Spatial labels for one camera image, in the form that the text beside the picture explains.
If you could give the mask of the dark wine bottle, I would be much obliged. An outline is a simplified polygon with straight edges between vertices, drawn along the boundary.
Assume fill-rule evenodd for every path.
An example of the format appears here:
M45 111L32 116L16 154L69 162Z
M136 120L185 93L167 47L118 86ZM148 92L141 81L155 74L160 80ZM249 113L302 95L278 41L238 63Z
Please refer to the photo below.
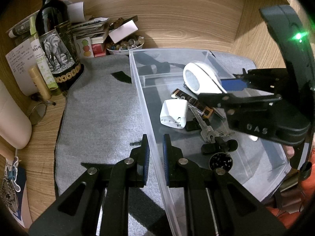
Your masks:
M67 5L61 0L42 0L35 26L53 77L60 90L66 92L84 70L77 56Z

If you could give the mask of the sticker card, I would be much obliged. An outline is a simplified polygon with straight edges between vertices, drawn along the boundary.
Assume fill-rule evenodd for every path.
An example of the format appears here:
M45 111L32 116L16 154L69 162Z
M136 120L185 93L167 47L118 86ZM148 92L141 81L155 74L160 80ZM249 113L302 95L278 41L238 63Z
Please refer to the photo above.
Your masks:
M1 184L1 200L12 217L24 229L32 224L27 196L26 170L19 165L19 158L6 160L4 177Z

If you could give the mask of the white card on bowl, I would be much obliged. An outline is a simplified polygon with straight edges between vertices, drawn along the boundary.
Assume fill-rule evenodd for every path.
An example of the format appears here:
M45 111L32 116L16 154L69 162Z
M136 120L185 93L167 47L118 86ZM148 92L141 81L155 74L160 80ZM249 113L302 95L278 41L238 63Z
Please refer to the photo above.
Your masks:
M114 44L120 42L124 38L128 37L129 35L135 33L138 30L138 27L134 23L133 20L130 20L118 28L111 30L108 35L113 41Z

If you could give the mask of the green white tube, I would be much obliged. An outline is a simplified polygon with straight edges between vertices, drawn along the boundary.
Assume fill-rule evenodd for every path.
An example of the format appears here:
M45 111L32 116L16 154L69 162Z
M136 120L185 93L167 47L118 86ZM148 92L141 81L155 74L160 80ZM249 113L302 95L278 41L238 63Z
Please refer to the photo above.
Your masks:
M30 26L30 43L31 48L38 66L38 69L50 91L55 92L58 89L57 83L51 73L49 68L49 64L47 63L46 56L42 49L42 45L40 44L40 40L38 37L38 33L35 26L35 17L32 16L29 19Z

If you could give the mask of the dark ridged round cap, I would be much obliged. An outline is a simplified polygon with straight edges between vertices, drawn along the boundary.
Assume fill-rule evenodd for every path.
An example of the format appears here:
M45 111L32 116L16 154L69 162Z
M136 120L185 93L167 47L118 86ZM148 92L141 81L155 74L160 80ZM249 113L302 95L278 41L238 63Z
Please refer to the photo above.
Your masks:
M209 159L209 168L212 171L216 169L223 169L226 172L229 172L233 166L233 159L232 157L225 152L219 152L212 155Z

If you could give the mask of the bowl of small trinkets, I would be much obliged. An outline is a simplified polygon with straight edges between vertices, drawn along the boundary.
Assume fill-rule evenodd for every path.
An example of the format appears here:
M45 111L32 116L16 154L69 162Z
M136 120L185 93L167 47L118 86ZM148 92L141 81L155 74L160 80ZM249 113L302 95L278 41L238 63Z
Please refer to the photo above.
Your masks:
M129 40L122 40L118 44L109 43L106 44L106 50L111 55L128 55L129 51L142 49L145 44L145 39L143 36L138 36L137 38L130 38Z

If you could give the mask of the eyeglasses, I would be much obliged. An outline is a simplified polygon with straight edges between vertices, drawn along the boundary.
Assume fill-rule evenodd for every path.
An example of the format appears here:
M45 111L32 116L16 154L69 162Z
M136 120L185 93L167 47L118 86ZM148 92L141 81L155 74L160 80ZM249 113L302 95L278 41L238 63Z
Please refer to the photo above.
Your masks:
M56 103L50 100L42 100L35 105L31 106L27 112L27 117L32 126L41 122L47 112L48 106L55 106Z

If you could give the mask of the white tape measure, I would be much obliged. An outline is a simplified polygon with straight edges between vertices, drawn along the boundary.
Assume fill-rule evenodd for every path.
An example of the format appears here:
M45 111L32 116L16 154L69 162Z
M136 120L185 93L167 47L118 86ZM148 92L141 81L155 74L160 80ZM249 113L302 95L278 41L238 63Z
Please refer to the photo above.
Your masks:
M215 69L211 65L193 61L183 69L185 85L196 95L199 94L226 94Z

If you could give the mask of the white power adapter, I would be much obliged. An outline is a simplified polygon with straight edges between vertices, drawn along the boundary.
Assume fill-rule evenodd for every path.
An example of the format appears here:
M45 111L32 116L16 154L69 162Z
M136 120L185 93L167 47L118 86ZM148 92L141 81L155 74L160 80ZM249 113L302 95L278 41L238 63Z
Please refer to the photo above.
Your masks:
M162 104L160 123L164 126L183 129L186 126L188 102L183 99L169 99Z

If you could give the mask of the silver keys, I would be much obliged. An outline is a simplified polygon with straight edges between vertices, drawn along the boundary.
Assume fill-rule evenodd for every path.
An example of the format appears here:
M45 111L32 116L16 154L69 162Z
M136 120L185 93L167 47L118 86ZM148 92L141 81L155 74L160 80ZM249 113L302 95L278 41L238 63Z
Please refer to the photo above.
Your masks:
M229 139L234 133L222 124L218 130L207 125L195 108L190 109L201 128L201 137L205 144L201 147L201 153L204 156L214 155L220 152L233 152L238 148L238 142L235 139Z

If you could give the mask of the black gold lighter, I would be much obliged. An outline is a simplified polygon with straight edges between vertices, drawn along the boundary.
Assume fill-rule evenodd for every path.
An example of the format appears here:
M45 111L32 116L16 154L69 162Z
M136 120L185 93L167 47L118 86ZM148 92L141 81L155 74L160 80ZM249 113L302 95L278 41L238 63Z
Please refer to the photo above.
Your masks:
M189 94L183 92L180 89L175 89L171 93L171 97L174 99L180 99L180 100L186 100L187 101L187 109L185 111L185 119L186 119L186 125L184 129L187 132L192 132L201 129L196 118L189 116L188 111L191 108L196 109L197 113L202 117L203 121L206 122L206 119L209 119L210 116L213 114L213 109L207 107L206 105L199 102L197 99L193 98Z

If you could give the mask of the stack of books and papers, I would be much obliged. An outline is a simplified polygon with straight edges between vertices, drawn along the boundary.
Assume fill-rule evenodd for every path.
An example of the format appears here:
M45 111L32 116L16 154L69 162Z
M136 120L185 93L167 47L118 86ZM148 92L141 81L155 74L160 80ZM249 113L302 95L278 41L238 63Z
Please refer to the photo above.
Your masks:
M109 18L87 16L84 13L84 2L73 3L70 0L62 0L68 10L68 16L71 23L71 29L77 38L80 36L91 35L94 31L96 33L103 32L105 24L108 23ZM25 17L23 20L15 24L6 31L8 36L13 39L22 38L30 35L30 18L36 18L39 10Z

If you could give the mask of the white paper note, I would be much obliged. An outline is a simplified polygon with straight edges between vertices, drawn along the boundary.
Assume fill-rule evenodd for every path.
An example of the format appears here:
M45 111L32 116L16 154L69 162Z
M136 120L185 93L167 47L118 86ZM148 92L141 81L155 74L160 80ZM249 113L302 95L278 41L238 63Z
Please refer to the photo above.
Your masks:
M24 41L5 57L21 92L25 96L38 92L28 72L28 69L36 64L30 41Z

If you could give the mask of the grey felt mat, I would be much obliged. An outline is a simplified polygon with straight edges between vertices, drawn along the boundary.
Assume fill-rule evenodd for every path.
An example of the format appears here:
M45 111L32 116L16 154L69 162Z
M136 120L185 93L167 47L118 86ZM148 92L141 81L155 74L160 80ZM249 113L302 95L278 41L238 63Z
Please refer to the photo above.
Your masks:
M129 192L129 235L185 235L184 193L166 186L162 141L200 167L199 130L174 129L160 123L160 111L175 89L184 89L183 69L193 61L212 65L219 78L254 69L248 58L208 50L146 49L132 56L108 55L82 61L84 72L70 88L56 145L55 180L62 194L94 164L113 165L148 136L148 181Z

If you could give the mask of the beige lip balm tube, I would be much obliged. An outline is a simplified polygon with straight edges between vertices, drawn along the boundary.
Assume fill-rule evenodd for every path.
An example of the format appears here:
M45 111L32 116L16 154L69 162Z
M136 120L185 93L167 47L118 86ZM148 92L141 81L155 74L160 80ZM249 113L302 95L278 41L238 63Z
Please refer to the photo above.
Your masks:
M30 67L28 69L29 75L34 83L34 85L37 87L40 95L44 100L49 100L51 99L51 93L50 90L48 89L38 67L36 65Z

